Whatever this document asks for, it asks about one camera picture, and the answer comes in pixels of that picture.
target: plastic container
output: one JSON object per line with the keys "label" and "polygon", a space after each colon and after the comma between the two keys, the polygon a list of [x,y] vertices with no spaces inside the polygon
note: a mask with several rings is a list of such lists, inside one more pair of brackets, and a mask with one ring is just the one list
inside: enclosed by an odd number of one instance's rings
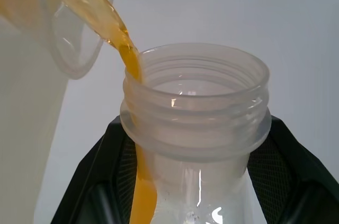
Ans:
{"label": "plastic container", "polygon": [[68,79],[101,45],[59,0],[0,0],[0,223],[33,223]]}
{"label": "plastic container", "polygon": [[156,186],[151,223],[251,223],[244,172],[271,126],[266,65],[201,43],[150,49],[140,60],[145,85],[126,73],[121,122]]}

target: white background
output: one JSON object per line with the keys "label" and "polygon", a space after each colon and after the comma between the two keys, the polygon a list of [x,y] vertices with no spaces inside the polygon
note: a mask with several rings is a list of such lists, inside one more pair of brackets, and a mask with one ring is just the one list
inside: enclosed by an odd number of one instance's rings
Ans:
{"label": "white background", "polygon": [[[114,5],[140,50],[208,42],[261,58],[271,70],[271,113],[339,181],[339,0],[114,0]],[[50,222],[77,164],[119,114],[123,70],[118,53],[105,44],[93,69],[69,82],[35,224]]]}

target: juice pour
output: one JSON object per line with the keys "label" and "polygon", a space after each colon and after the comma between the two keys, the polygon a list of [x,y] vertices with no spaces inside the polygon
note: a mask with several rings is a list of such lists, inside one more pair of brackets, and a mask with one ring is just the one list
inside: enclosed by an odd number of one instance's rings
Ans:
{"label": "juice pour", "polygon": [[[132,43],[128,30],[117,11],[108,0],[62,0],[81,17],[101,38],[116,48],[126,70],[139,82],[142,73],[138,50]],[[138,171],[130,224],[149,224],[154,215],[157,192],[140,147],[136,146]]]}

